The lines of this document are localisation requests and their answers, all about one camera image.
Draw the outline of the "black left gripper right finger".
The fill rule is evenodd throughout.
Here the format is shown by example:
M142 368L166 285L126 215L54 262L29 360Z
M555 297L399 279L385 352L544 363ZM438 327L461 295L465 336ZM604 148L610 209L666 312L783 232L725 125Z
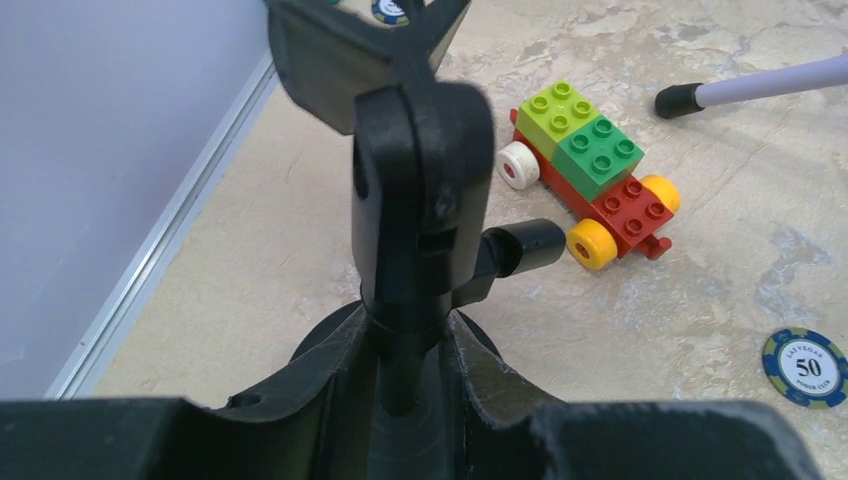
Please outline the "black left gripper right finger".
M532 384L452 314L456 479L817 479L798 433L753 401L569 403Z

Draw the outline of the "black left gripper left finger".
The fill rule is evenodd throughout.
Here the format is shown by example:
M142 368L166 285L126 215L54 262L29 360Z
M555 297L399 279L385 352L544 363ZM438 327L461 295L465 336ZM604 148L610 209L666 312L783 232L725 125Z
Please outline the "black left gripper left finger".
M359 303L218 409L183 398L5 402L5 479L363 479L375 358Z

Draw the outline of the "black microphone stand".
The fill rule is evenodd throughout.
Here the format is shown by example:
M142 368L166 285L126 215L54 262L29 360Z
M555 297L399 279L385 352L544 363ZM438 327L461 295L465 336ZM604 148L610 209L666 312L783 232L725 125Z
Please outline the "black microphone stand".
M437 79L465 1L406 1L384 29L322 1L273 1L268 40L289 97L352 139L351 241L360 301L305 340L322 353L318 479L541 479L534 420L551 397L512 371L461 313L498 278L564 250L544 219L485 229L491 109Z

